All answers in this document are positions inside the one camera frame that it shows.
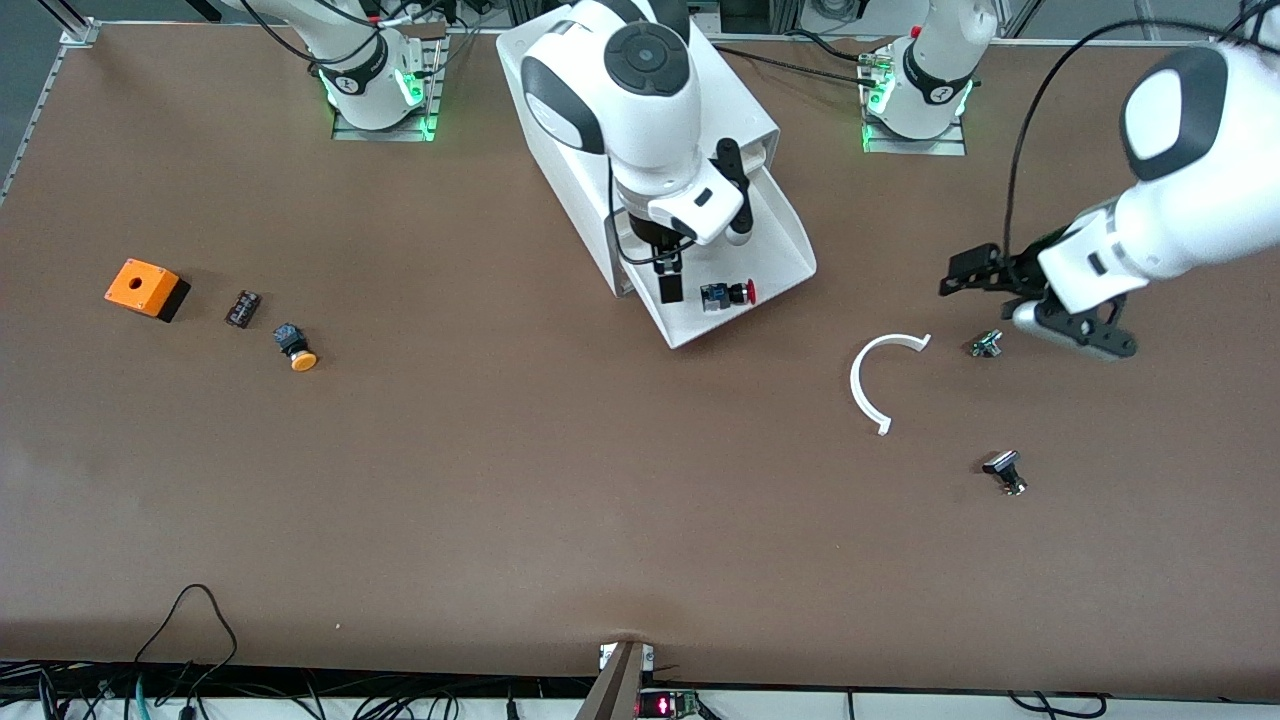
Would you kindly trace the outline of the orange push button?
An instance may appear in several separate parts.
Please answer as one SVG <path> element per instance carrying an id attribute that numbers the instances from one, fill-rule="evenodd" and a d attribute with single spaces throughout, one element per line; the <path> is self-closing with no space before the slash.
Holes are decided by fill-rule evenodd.
<path id="1" fill-rule="evenodd" d="M 271 336 L 280 352 L 289 360 L 293 372 L 307 372 L 317 364 L 317 355 L 310 348 L 307 337 L 297 325 L 282 324 Z"/>

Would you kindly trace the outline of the aluminium frame rail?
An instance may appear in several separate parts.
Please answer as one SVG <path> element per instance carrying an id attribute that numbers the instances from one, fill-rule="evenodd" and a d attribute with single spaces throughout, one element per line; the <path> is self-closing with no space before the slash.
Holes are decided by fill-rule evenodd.
<path id="1" fill-rule="evenodd" d="M 102 22 L 70 3 L 0 3 L 0 208 L 12 196 L 68 53 L 88 47 Z"/>

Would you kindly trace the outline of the orange enclosure box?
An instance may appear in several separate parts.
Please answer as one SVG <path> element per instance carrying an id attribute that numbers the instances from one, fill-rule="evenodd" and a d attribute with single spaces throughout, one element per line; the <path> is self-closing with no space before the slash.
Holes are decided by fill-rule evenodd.
<path id="1" fill-rule="evenodd" d="M 173 270 L 129 258 L 104 299 L 142 316 L 172 323 L 189 291 L 189 282 Z"/>

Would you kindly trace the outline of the white drawer cabinet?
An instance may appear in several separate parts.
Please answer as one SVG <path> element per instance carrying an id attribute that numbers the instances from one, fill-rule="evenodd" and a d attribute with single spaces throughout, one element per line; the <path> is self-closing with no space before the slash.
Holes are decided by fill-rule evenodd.
<path id="1" fill-rule="evenodd" d="M 686 0 L 575 0 L 497 41 L 527 145 L 616 296 L 625 264 L 681 252 L 648 202 L 728 183 L 710 164 L 778 126 L 707 36 Z"/>

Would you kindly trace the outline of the red push button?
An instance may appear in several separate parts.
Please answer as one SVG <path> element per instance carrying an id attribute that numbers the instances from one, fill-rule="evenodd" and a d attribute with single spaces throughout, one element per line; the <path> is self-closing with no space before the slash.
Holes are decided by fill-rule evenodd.
<path id="1" fill-rule="evenodd" d="M 700 297 L 704 313 L 719 313 L 732 307 L 754 306 L 756 304 L 756 286 L 753 279 L 735 284 L 703 284 L 700 287 Z"/>

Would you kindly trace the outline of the circuit board red display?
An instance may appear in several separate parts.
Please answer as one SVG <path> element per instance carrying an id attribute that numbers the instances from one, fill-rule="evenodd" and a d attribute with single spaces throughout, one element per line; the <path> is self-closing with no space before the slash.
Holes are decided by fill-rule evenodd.
<path id="1" fill-rule="evenodd" d="M 634 710 L 635 720 L 686 720 L 701 717 L 701 701 L 694 691 L 641 691 Z"/>

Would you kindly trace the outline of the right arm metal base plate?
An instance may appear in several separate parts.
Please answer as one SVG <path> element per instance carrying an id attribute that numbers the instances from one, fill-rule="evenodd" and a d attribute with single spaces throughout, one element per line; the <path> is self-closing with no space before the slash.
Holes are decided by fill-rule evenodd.
<path id="1" fill-rule="evenodd" d="M 374 94 L 378 101 L 376 118 L 394 117 L 388 126 L 369 129 L 360 127 L 340 113 L 332 88 L 326 87 L 326 100 L 332 114 L 330 137 L 339 141 L 364 142 L 431 142 L 435 138 L 440 113 L 445 65 L 451 54 L 447 37 L 406 37 L 390 55 L 388 69 L 381 74 L 384 85 L 393 87 L 392 95 Z"/>

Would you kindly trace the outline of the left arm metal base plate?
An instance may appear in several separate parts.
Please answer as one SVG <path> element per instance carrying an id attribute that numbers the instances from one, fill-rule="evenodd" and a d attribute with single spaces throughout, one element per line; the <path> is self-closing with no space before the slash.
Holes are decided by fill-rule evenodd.
<path id="1" fill-rule="evenodd" d="M 910 155 L 963 156 L 963 113 L 974 79 L 929 86 L 924 91 L 902 74 L 902 54 L 886 45 L 858 70 L 872 86 L 860 91 L 861 150 Z"/>

